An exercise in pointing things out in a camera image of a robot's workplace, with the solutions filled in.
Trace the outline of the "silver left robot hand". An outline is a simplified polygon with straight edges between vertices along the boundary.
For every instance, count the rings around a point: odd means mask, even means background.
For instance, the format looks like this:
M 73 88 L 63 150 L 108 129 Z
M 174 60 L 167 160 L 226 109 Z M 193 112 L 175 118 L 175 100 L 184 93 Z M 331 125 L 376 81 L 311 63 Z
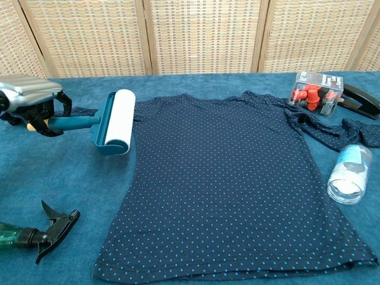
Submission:
M 48 127 L 45 120 L 54 115 L 54 100 L 63 104 L 64 116 L 72 110 L 72 100 L 60 84 L 31 75 L 1 76 L 1 112 L 10 121 L 24 121 L 46 137 L 57 137 L 64 132 Z

